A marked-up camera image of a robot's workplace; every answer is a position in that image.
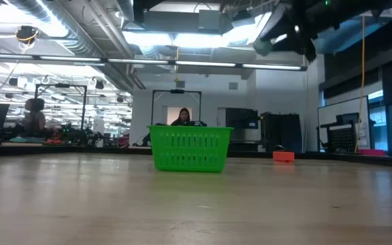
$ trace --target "floor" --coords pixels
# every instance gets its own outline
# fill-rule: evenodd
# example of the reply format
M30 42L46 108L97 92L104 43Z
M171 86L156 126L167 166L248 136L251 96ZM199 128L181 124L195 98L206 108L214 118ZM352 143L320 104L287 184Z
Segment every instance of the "floor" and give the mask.
M222 174L152 157L0 158L0 244L391 244L392 168L229 159Z

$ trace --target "basket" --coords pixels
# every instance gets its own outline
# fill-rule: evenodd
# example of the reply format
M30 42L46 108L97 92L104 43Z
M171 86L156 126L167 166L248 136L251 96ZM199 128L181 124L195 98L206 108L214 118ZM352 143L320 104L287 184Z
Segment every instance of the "basket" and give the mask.
M158 170L223 171L232 128L149 126L149 131Z

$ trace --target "vent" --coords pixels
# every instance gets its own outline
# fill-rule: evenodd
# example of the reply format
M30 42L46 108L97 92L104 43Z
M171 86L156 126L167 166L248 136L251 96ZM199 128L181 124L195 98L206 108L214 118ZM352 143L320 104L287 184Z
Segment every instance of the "vent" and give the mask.
M229 90L238 90L238 82L230 82Z
M185 81L177 81L176 88L185 88Z

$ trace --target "window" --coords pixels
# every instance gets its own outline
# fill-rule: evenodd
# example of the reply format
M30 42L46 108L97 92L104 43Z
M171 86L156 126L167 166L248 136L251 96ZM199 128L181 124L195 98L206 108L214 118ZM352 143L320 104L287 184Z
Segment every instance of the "window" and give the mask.
M368 108L371 120L370 127L372 127L370 141L374 142L374 149L387 151L387 113L383 103L383 91L368 95Z

